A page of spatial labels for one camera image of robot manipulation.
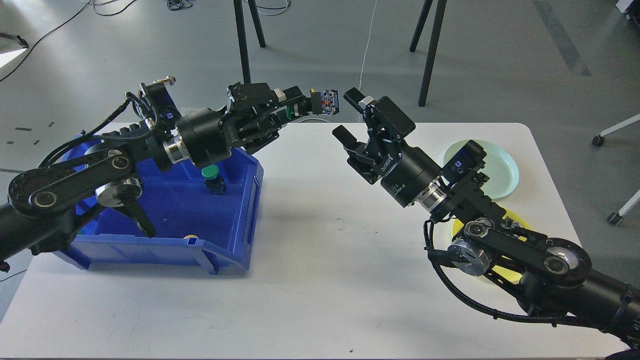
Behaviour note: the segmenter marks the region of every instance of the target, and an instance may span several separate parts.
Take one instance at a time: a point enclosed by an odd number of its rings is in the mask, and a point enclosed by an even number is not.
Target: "green bottle cap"
[[[200,173],[205,179],[213,180],[220,174],[220,168],[217,165],[209,165],[208,167],[202,168]]]

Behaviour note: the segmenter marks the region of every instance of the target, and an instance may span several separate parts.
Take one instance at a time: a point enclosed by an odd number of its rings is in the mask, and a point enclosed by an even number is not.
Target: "blue storage bin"
[[[93,144],[79,145],[63,160],[82,156]],[[227,184],[224,195],[211,194],[190,161],[165,173],[153,159],[139,162],[143,190],[138,202],[156,227],[156,237],[142,235],[131,219],[108,208],[68,250],[54,254],[85,270],[94,262],[199,265],[212,275],[231,264],[248,270],[264,171],[241,149],[232,149],[231,157],[217,165]],[[76,211],[83,213],[95,203],[90,197]],[[197,238],[185,239],[189,235]]]

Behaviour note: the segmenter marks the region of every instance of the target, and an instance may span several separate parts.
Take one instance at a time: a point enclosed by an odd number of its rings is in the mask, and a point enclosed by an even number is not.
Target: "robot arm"
[[[526,230],[506,218],[506,211],[481,189],[488,180],[479,172],[486,156],[481,146],[469,141],[440,168],[422,150],[406,144],[404,138],[415,124],[388,97],[376,101],[356,88],[344,97],[362,114],[369,134],[362,143],[342,126],[333,131],[348,154],[347,163],[369,184],[380,180],[402,207],[419,203],[427,209],[431,216],[425,223],[425,249],[456,297],[494,318],[594,327],[634,350],[640,348],[640,290],[592,270],[589,256],[577,244]],[[447,250],[437,250],[433,226],[451,217],[464,226]],[[521,273],[520,282],[512,284],[493,271],[497,265]],[[453,285],[442,266],[489,278],[516,298],[526,315],[475,302]]]
[[[335,90],[312,91],[306,97],[297,86],[272,90],[265,83],[236,83],[227,88],[226,107],[182,116],[166,90],[174,82],[168,77],[141,84],[139,94],[127,93],[101,125],[11,181],[9,202],[0,206],[0,270],[8,271],[6,259],[28,247],[34,255],[68,249],[78,231],[106,208],[135,221],[146,236],[155,236],[154,225],[137,202],[143,189],[136,172],[140,161],[153,158],[163,172],[184,160],[204,168],[229,158],[233,147],[253,154],[278,138],[286,123],[302,116],[339,111]],[[141,119],[138,124],[96,135],[130,104]],[[96,144],[84,156],[56,162],[86,142]],[[77,214],[76,204],[91,196],[96,196],[96,205]]]

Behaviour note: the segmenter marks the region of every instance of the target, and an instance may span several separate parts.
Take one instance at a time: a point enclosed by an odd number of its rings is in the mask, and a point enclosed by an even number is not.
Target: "yellow object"
[[[522,217],[520,217],[520,215],[516,214],[515,212],[509,209],[505,209],[505,210],[507,211],[507,214],[504,216],[505,218],[509,217],[513,221],[520,223],[521,227],[531,230],[531,227],[529,226],[529,224],[527,224],[527,222]],[[462,222],[456,219],[456,221],[453,223],[453,228],[451,228],[451,236],[454,236],[455,234],[457,234],[458,231],[462,229],[462,226],[463,226]],[[520,281],[520,278],[522,277],[520,273],[511,271],[509,269],[505,269],[501,266],[495,266],[493,269],[495,270],[496,273],[498,273],[499,275],[503,276],[505,279],[513,283],[517,283],[518,281]]]

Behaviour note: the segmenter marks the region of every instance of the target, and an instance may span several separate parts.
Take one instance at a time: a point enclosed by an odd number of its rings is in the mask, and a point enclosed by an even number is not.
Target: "concrete floor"
[[[640,124],[609,135],[602,148],[591,145],[601,130],[640,113],[640,37],[615,3],[449,1],[425,108],[417,98],[433,15],[418,51],[408,52],[422,1],[293,1],[282,15],[261,17],[265,49],[245,4],[252,81],[340,93],[357,87],[375,5],[361,91],[389,96],[416,122],[527,125],[594,268],[640,286],[640,211],[618,227],[605,221],[640,188]],[[79,1],[4,0],[0,31],[33,45],[81,8]],[[11,46],[1,41],[0,51]],[[0,168],[36,167],[111,113],[124,92],[166,75],[177,78],[170,92],[183,114],[226,103],[225,87],[242,80],[230,1],[195,1],[179,12],[138,1],[113,17],[89,7],[47,37],[0,83]],[[119,119],[129,120],[136,120],[131,112]],[[344,104],[331,120],[358,116]],[[13,176],[0,171],[2,197]],[[28,253],[12,258],[10,274],[29,262]],[[0,282],[0,318],[20,279]]]

